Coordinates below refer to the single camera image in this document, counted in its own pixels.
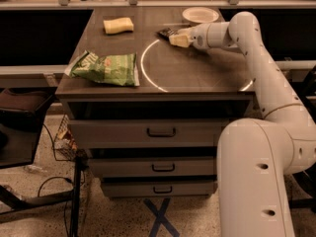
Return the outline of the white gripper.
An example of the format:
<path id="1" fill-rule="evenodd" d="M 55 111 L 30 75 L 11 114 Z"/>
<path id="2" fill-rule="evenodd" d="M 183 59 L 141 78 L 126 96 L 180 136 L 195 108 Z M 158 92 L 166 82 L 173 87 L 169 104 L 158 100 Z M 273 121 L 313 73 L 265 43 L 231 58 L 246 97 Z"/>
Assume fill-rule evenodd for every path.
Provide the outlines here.
<path id="1" fill-rule="evenodd" d="M 192 42 L 192 46 L 196 49 L 210 49 L 209 30 L 210 24 L 200 24 L 191 28 L 179 29 L 177 35 L 169 36 L 169 43 L 174 46 L 187 48 Z"/>

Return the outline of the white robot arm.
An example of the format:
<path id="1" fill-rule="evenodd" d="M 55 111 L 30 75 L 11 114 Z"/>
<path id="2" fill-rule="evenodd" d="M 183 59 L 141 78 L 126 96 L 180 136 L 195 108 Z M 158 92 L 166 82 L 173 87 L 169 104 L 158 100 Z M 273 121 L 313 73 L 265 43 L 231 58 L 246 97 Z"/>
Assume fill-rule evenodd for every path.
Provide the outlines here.
<path id="1" fill-rule="evenodd" d="M 169 36 L 200 50 L 237 46 L 262 114 L 229 123 L 217 146 L 221 237 L 295 237 L 284 177 L 315 163 L 316 124 L 264 46 L 249 12 Z"/>

